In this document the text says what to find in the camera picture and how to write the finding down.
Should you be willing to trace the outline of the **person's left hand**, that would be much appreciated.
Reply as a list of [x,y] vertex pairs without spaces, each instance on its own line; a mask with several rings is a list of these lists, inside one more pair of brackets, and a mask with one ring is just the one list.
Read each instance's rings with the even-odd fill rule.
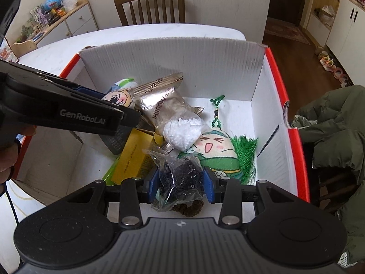
[[[35,126],[26,126],[20,132],[21,135],[35,135]],[[18,146],[15,142],[5,150],[1,150],[1,184],[6,182],[10,176],[10,169],[15,165],[18,157]]]

